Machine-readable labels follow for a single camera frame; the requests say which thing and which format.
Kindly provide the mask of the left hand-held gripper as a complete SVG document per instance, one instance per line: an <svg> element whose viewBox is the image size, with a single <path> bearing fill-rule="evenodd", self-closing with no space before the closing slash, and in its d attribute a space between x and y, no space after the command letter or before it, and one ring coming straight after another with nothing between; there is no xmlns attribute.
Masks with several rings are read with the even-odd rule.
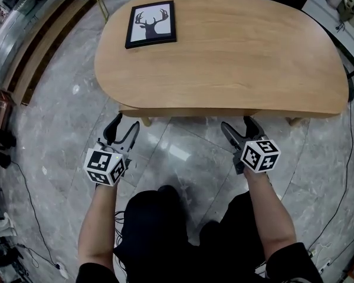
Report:
<svg viewBox="0 0 354 283"><path fill-rule="evenodd" d="M140 123L135 122L124 138L116 141L117 128L122 117L122 113L119 113L104 129L103 137L107 144L98 139L94 147L87 150L84 171L93 183L116 186L129 167L129 152L139 134Z"/></svg>

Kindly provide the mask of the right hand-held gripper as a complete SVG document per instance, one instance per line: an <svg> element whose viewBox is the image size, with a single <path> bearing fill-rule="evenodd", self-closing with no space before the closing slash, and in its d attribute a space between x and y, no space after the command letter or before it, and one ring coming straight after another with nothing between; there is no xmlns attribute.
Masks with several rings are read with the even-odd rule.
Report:
<svg viewBox="0 0 354 283"><path fill-rule="evenodd" d="M254 173L273 170L281 155L278 145L266 138L263 128L252 117L244 116L243 120L243 134L227 122L221 123L221 131L236 150L233 158L236 174L243 174L245 167Z"/></svg>

